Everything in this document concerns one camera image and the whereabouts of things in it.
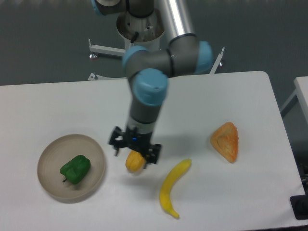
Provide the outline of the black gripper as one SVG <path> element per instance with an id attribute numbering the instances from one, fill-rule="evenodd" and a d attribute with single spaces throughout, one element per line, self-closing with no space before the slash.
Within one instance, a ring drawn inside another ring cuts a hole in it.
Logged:
<path id="1" fill-rule="evenodd" d="M 153 132 L 139 133 L 137 128 L 129 129 L 123 132 L 120 127 L 115 127 L 109 139 L 109 145 L 115 150 L 115 156 L 118 156 L 120 149 L 129 148 L 145 155 L 145 165 L 156 165 L 161 152 L 161 144 L 151 144 Z"/>

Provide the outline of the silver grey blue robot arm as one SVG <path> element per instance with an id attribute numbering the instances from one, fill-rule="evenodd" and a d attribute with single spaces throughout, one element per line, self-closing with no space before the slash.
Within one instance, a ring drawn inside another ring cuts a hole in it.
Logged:
<path id="1" fill-rule="evenodd" d="M 131 33 L 122 58 L 132 100 L 126 129 L 115 127 L 109 144 L 116 151 L 139 152 L 146 164 L 156 164 L 161 145 L 151 136 L 167 95 L 168 79 L 202 74 L 213 62 L 208 42 L 200 41 L 184 0 L 94 0 L 97 14 L 117 13 Z"/>

